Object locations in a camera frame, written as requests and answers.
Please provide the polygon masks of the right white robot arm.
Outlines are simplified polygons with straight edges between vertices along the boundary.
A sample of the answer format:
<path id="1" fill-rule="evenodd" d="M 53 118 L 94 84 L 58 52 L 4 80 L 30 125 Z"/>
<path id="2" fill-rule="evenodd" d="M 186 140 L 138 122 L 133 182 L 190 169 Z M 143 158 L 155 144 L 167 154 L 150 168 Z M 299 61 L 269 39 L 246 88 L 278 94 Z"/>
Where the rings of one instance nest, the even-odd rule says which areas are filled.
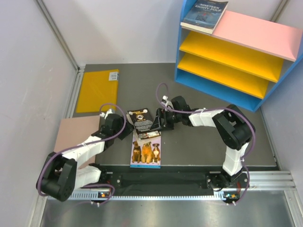
<path id="1" fill-rule="evenodd" d="M 229 105 L 224 109 L 192 109 L 182 96 L 172 100 L 163 96 L 161 104 L 150 130 L 172 130 L 179 122 L 189 127 L 216 128 L 226 145 L 225 160 L 222 171 L 210 176 L 208 185 L 213 189 L 234 186 L 243 171 L 245 151 L 255 136 L 254 126 L 239 108 Z"/>

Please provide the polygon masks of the black paperback book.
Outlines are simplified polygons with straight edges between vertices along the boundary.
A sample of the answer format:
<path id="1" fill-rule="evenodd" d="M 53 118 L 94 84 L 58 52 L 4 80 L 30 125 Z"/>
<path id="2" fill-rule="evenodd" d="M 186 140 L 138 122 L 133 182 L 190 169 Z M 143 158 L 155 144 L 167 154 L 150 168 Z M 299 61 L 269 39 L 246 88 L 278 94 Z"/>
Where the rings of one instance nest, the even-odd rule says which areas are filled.
<path id="1" fill-rule="evenodd" d="M 131 121 L 140 140 L 152 139 L 160 136 L 158 130 L 152 131 L 150 128 L 153 124 L 153 117 L 148 108 L 127 111 L 129 120 Z"/>

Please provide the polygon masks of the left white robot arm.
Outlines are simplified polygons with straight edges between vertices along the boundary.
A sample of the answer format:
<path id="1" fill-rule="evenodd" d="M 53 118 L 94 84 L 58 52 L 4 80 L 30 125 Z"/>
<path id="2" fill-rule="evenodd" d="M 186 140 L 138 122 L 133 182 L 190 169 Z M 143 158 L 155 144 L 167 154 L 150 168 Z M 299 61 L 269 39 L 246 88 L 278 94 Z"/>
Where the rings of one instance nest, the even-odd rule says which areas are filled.
<path id="1" fill-rule="evenodd" d="M 101 114 L 104 123 L 85 141 L 60 152 L 50 153 L 38 177 L 36 189 L 41 196 L 50 196 L 66 201 L 75 189 L 94 184 L 103 187 L 107 174 L 100 165 L 91 163 L 83 167 L 90 158 L 107 150 L 116 138 L 123 140 L 134 130 L 126 116 L 108 111 Z"/>

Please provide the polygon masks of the dark blue hardcover book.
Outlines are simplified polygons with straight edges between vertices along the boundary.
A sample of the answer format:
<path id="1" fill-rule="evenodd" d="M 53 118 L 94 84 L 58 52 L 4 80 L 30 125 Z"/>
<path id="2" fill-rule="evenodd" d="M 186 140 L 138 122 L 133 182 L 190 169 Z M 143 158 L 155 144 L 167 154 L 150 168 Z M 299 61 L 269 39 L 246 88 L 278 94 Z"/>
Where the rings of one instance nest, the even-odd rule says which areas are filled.
<path id="1" fill-rule="evenodd" d="M 197 0 L 180 22 L 182 28 L 211 35 L 227 9 L 228 1 Z"/>

